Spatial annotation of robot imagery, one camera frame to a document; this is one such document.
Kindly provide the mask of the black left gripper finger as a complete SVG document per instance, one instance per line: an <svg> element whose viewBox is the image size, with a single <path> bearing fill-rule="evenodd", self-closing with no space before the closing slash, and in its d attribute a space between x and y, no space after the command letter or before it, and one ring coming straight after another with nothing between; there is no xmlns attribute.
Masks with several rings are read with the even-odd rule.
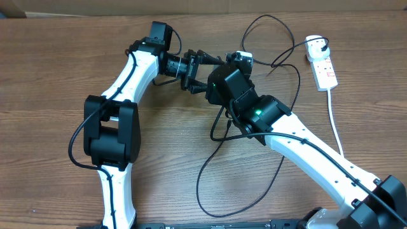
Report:
<svg viewBox="0 0 407 229"><path fill-rule="evenodd" d="M197 51L198 56L200 57L199 64L203 65L223 65L224 62L221 59L210 56L208 53L203 50Z"/></svg>
<svg viewBox="0 0 407 229"><path fill-rule="evenodd" d="M190 92L192 94L199 94L202 92L206 92L208 86L206 83L197 81L197 80L190 80Z"/></svg>

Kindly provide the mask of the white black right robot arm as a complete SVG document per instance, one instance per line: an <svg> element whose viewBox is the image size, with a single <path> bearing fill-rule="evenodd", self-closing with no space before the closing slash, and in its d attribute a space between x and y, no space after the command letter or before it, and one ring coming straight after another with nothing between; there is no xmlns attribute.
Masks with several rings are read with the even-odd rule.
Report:
<svg viewBox="0 0 407 229"><path fill-rule="evenodd" d="M249 79L250 53L237 51L225 61L213 58L206 99L231 115L241 137L255 138L284 155L311 177L336 203L316 208L299 228L405 228L406 188L394 176L381 180L314 135L284 103L258 96Z"/></svg>

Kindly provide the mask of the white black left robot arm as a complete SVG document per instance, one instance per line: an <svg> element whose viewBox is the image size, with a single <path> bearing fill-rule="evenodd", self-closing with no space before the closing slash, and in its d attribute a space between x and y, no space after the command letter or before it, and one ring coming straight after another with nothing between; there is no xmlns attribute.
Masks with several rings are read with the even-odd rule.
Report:
<svg viewBox="0 0 407 229"><path fill-rule="evenodd" d="M199 50L184 57L169 53L175 30L154 21L149 36L126 50L127 63L116 81L100 96L90 95L84 103L83 150L99 174L104 198L101 228L134 228L136 210L132 202L132 165L141 148L138 104L147 86L160 75L181 80L187 89L201 92L206 86L195 81L200 64L223 62Z"/></svg>

